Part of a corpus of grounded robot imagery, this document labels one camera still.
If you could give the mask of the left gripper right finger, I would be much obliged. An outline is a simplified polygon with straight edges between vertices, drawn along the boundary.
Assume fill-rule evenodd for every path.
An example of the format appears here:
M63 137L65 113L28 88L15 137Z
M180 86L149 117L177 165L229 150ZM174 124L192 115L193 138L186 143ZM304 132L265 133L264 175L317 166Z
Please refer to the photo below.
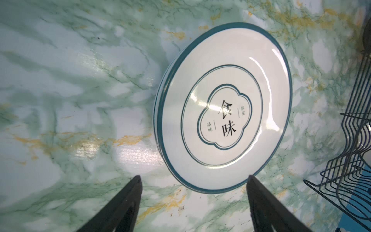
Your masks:
M246 189L256 232L310 231L254 176L249 176Z

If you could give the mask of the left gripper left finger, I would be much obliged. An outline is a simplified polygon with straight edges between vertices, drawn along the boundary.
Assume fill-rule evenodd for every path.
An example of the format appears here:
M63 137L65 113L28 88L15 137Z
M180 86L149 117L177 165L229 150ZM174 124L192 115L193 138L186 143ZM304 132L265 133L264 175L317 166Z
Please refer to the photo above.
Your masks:
M140 176L135 176L108 204L79 232L132 232L134 230L141 195Z

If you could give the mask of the black wire dish rack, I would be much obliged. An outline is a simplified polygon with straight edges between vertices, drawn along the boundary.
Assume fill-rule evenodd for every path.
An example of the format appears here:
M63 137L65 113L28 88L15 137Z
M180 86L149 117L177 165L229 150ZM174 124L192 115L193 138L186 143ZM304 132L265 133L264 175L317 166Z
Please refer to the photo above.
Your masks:
M363 51L354 87L341 115L345 147L320 172L321 182L304 183L340 209L358 227L371 230L371 23L362 36Z

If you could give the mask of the white plate with emblem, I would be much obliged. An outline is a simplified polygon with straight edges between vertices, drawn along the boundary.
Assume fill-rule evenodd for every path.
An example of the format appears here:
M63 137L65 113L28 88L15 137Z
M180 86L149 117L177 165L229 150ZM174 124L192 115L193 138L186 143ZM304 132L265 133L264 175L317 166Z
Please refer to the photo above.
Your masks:
M158 150L185 187L219 194L258 174L288 126L292 78L285 53L259 26L228 23L190 43L155 98Z

